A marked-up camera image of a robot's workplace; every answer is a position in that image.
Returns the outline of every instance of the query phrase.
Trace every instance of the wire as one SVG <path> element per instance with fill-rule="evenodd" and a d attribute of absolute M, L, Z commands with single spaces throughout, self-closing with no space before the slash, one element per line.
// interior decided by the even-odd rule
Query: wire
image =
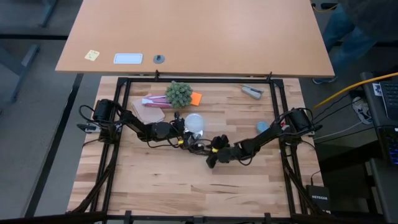
<path fill-rule="evenodd" d="M 351 90 L 351 89 L 353 89 L 353 88 L 355 88 L 355 87 L 357 87 L 357 86 L 360 86 L 360 85 L 363 85 L 363 84 L 367 84 L 367 83 L 371 83 L 371 82 L 375 82 L 375 81 L 382 80 L 382 79 L 385 79 L 385 78 L 394 77 L 394 76 L 397 76 L 397 75 L 398 75 L 398 72 L 395 72 L 395 73 L 392 73 L 392 74 L 383 75 L 383 76 L 376 77 L 376 78 L 370 78 L 370 79 L 368 79 L 368 80 L 361 81 L 361 82 L 355 83 L 355 84 L 353 84 L 353 85 L 350 85 L 350 86 L 348 86 L 348 87 L 346 87 L 346 88 L 344 88 L 344 89 L 338 91 L 337 93 L 335 93 L 335 94 L 329 96 L 327 99 L 323 100 L 323 101 L 320 102 L 319 104 L 315 105 L 315 106 L 313 107 L 313 109 L 317 109 L 318 107 L 324 105 L 325 103 L 329 102 L 330 100 L 336 98 L 336 96 L 338 96 L 338 95 L 340 95 L 340 94 L 342 94 L 342 93 L 344 93 L 344 92 L 346 92 L 346 91 L 348 91 L 348 90 Z"/>
<path fill-rule="evenodd" d="M 345 135 L 343 135 L 343 136 L 339 136 L 339 137 L 334 138 L 334 139 L 329 139 L 329 140 L 326 140 L 326 141 L 318 142 L 317 144 L 321 144 L 321 143 L 328 142 L 328 141 L 332 141 L 332 140 L 335 140 L 335 139 L 347 137 L 347 136 L 350 136 L 350 135 L 352 135 L 352 134 L 361 133 L 361 132 L 363 132 L 363 131 L 367 131 L 367 130 L 372 129 L 372 128 L 377 128 L 377 127 L 370 127 L 370 128 L 362 129 L 362 130 L 360 130 L 360 131 L 356 131 L 356 132 L 350 133 L 350 134 L 345 134 Z"/>
<path fill-rule="evenodd" d="M 90 107 L 90 106 L 87 106 L 87 105 L 81 105 L 81 106 L 79 107 L 78 112 L 79 112 L 80 116 L 81 116 L 83 119 L 85 119 L 86 121 L 89 121 L 89 122 L 91 122 L 91 123 L 95 123 L 95 121 L 93 121 L 92 119 L 89 119 L 89 118 L 87 118 L 86 116 L 83 115 L 83 113 L 81 112 L 81 109 L 82 109 L 82 108 L 88 108 L 88 109 L 90 109 L 92 112 L 94 112 L 94 109 L 93 109 L 92 107 Z"/>
<path fill-rule="evenodd" d="M 250 165 L 250 164 L 251 164 L 251 161 L 253 161 L 253 156 L 250 157 L 250 161 L 249 161 L 247 164 L 243 163 L 240 159 L 238 159 L 238 162 L 239 162 L 240 164 L 244 165 L 244 166 Z"/>
<path fill-rule="evenodd" d="M 322 119 L 320 119 L 319 121 L 315 122 L 315 124 L 319 124 L 319 123 L 320 123 L 321 121 L 323 121 L 325 118 L 327 118 L 327 117 L 329 117 L 329 116 L 331 116 L 331 115 L 333 115 L 333 114 L 339 112 L 339 111 L 342 110 L 343 108 L 346 108 L 347 106 L 352 105 L 353 103 L 356 103 L 356 102 L 359 101 L 359 100 L 362 100 L 362 98 L 360 98 L 360 99 L 358 99 L 358 100 L 356 100 L 356 101 L 354 101 L 354 102 L 348 103 L 347 105 L 344 105 L 344 106 L 342 106 L 341 108 L 338 108 L 338 109 L 335 110 L 334 112 L 331 112 L 330 114 L 324 116 L 324 117 L 323 117 Z"/>
<path fill-rule="evenodd" d="M 325 9 L 325 10 L 318 10 L 318 9 L 316 9 L 316 7 L 312 7 L 312 9 L 313 10 L 315 10 L 315 11 L 317 11 L 317 12 L 327 12 L 327 11 L 330 11 L 330 10 L 332 10 L 332 9 L 335 9 L 337 7 L 337 5 L 335 5 L 335 6 L 333 6 L 333 7 L 330 7 L 330 8 L 328 8 L 328 9 Z"/>
<path fill-rule="evenodd" d="M 89 144 L 89 143 L 92 143 L 92 142 L 95 142 L 95 141 L 99 141 L 100 139 L 94 139 L 94 140 L 91 140 L 91 141 L 88 141 L 88 142 L 85 142 L 84 144 L 83 144 L 83 146 L 82 147 L 85 147 L 87 144 Z"/>
<path fill-rule="evenodd" d="M 310 113 L 310 115 L 311 115 L 311 121 L 313 121 L 315 118 L 313 117 L 313 114 L 312 114 L 312 110 L 310 110 L 310 109 L 308 109 L 308 108 L 297 108 L 298 110 L 306 110 L 306 111 L 308 111 L 309 113 Z"/>
<path fill-rule="evenodd" d="M 157 147 L 162 147 L 162 146 L 170 146 L 169 144 L 168 145 L 163 144 L 163 145 L 158 145 L 158 146 L 151 146 L 151 145 L 149 145 L 149 141 L 148 140 L 147 140 L 147 144 L 148 144 L 148 147 L 150 147 L 150 148 L 157 148 Z"/>
<path fill-rule="evenodd" d="M 319 116 L 321 116 L 324 112 L 326 112 L 326 110 L 330 109 L 333 105 L 335 105 L 336 103 L 340 102 L 342 99 L 344 99 L 345 97 L 347 97 L 349 95 L 349 92 L 347 94 L 345 94 L 344 96 L 342 96 L 340 99 L 338 99 L 336 102 L 332 103 L 330 106 L 328 106 L 327 108 L 325 108 L 320 114 L 318 114 L 316 117 L 314 117 L 313 120 L 317 119 Z"/>
<path fill-rule="evenodd" d="M 329 136 L 332 136 L 332 135 L 335 135 L 335 134 L 343 133 L 343 132 L 348 131 L 348 130 L 350 130 L 351 128 L 353 128 L 353 127 L 355 127 L 355 126 L 357 126 L 357 125 L 359 125 L 359 124 L 362 124 L 362 121 L 360 121 L 360 122 L 358 122 L 358 123 L 352 125 L 352 126 L 349 127 L 349 128 L 346 128 L 346 129 L 344 129 L 344 130 L 342 130 L 342 131 L 338 131 L 338 132 L 335 132 L 335 133 L 327 134 L 327 135 L 325 135 L 325 136 L 322 136 L 322 137 L 319 137 L 319 138 L 315 138 L 315 139 L 313 139 L 313 140 L 315 141 L 315 140 L 318 140 L 318 139 L 321 139 L 321 138 L 326 138 L 326 137 L 329 137 Z"/>
<path fill-rule="evenodd" d="M 311 186 L 313 186 L 313 180 L 312 180 L 312 177 L 313 177 L 315 174 L 319 173 L 319 172 L 321 172 L 321 171 L 317 171 L 317 172 L 315 172 L 315 173 L 313 173 L 313 174 L 311 175 Z"/>
<path fill-rule="evenodd" d="M 166 137 L 167 138 L 167 142 L 173 147 L 173 148 L 179 148 L 180 146 L 178 145 L 178 143 L 177 144 L 173 144 L 171 141 L 170 141 L 170 139 L 169 139 L 169 137 L 167 136 Z"/>
<path fill-rule="evenodd" d="M 203 148 L 202 150 L 196 150 L 195 151 L 195 150 L 192 149 L 192 147 L 195 144 L 199 144 L 198 142 L 200 142 L 200 141 L 209 141 L 209 142 L 211 142 L 211 140 L 209 140 L 209 139 L 197 139 L 196 141 L 192 142 L 189 145 L 188 151 L 193 153 L 193 154 L 199 155 L 199 156 L 208 156 L 210 154 L 210 150 L 204 150 L 204 148 Z"/>
<path fill-rule="evenodd" d="M 315 146 L 307 141 L 301 140 L 301 142 L 307 143 L 308 145 L 312 146 L 315 149 Z"/>

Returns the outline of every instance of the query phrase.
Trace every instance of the computer keyboard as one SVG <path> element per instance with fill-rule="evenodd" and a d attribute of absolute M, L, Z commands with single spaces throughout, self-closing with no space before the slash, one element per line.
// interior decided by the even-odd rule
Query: computer keyboard
<path fill-rule="evenodd" d="M 398 82 L 382 81 L 380 87 L 387 117 L 398 120 Z"/>
<path fill-rule="evenodd" d="M 383 158 L 393 165 L 398 165 L 398 127 L 378 128 L 377 131 L 382 144 Z"/>

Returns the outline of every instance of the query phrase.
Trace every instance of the metal chair leg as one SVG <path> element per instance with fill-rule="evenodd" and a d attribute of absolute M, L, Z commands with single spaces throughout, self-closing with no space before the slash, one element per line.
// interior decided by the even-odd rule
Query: metal chair leg
<path fill-rule="evenodd" d="M 58 3 L 58 0 L 42 0 L 44 4 L 44 17 L 42 23 L 40 24 L 41 27 L 46 27 L 49 23 L 49 19 L 54 11 L 55 5 Z"/>
<path fill-rule="evenodd" d="M 39 46 L 37 44 L 31 45 L 24 59 L 22 61 L 19 61 L 13 55 L 8 53 L 5 49 L 0 47 L 0 63 L 19 76 L 18 83 L 11 96 L 11 103 L 14 103 L 17 100 L 19 90 L 21 89 L 22 83 L 25 80 L 27 71 L 32 64 L 34 56 L 38 51 Z"/>

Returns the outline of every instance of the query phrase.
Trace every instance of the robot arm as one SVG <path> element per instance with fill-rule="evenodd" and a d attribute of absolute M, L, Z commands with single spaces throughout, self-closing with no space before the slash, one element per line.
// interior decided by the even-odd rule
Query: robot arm
<path fill-rule="evenodd" d="M 116 114 L 120 117 L 119 121 L 111 119 L 113 110 L 116 110 Z M 178 112 L 174 114 L 174 117 L 175 119 L 170 123 L 144 124 L 131 111 L 123 109 L 119 103 L 112 100 L 98 100 L 94 109 L 93 120 L 84 118 L 101 128 L 99 141 L 112 144 L 119 138 L 118 129 L 122 125 L 126 125 L 135 131 L 137 137 L 144 142 L 158 142 L 183 137 L 184 119 L 180 119 Z"/>
<path fill-rule="evenodd" d="M 290 127 L 288 129 L 283 129 L 282 121 L 284 119 L 290 120 Z M 228 163 L 232 160 L 245 161 L 247 159 L 252 159 L 260 148 L 269 143 L 270 141 L 283 137 L 285 142 L 300 142 L 301 136 L 307 134 L 311 131 L 316 131 L 320 128 L 315 127 L 305 114 L 305 109 L 292 109 L 281 116 L 279 116 L 270 127 L 251 139 L 245 139 L 240 142 L 234 143 L 231 147 L 228 144 L 228 138 L 225 135 L 221 137 L 213 138 L 211 142 L 212 150 L 208 156 L 206 163 L 209 168 L 214 168 L 217 161 L 221 163 Z"/>

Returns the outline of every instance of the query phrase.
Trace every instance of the wooden desk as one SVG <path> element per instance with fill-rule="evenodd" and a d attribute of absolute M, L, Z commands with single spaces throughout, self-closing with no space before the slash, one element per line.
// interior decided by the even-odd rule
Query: wooden desk
<path fill-rule="evenodd" d="M 117 79 L 101 79 L 97 100 L 113 99 Z M 284 83 L 289 108 L 303 107 L 299 81 L 284 79 Z M 131 101 L 148 93 L 165 91 L 168 85 L 133 83 L 127 109 L 131 110 Z M 261 100 L 242 93 L 241 86 L 237 84 L 191 83 L 194 91 L 203 94 L 201 104 L 180 112 L 183 117 L 192 112 L 204 116 L 206 138 L 221 134 L 227 134 L 231 142 L 252 138 L 256 135 L 257 122 L 270 123 L 274 120 L 269 85 L 253 86 L 265 90 Z M 166 121 L 173 119 L 174 110 L 164 112 Z M 89 134 L 86 141 L 96 138 L 98 135 Z M 100 142 L 83 148 L 69 210 L 77 207 L 94 186 L 102 148 Z M 297 154 L 303 184 L 309 184 L 310 176 L 319 171 L 317 155 L 307 144 L 300 144 Z M 217 163 L 214 169 L 209 169 L 205 159 L 171 147 L 151 149 L 138 140 L 132 130 L 123 128 L 108 214 L 124 215 L 125 210 L 131 210 L 134 215 L 263 217 L 264 212 L 269 212 L 272 217 L 290 216 L 276 140 L 262 147 L 247 167 L 233 161 L 229 164 Z M 314 182 L 322 184 L 320 174 L 314 175 Z M 294 186 L 293 191 L 296 211 L 299 212 L 299 199 Z M 99 202 L 102 201 L 103 191 L 99 197 Z"/>
<path fill-rule="evenodd" d="M 86 60 L 89 50 L 100 52 Z M 140 65 L 115 65 L 142 53 Z M 165 62 L 155 64 L 155 55 Z M 59 72 L 334 76 L 309 0 L 84 0 Z"/>

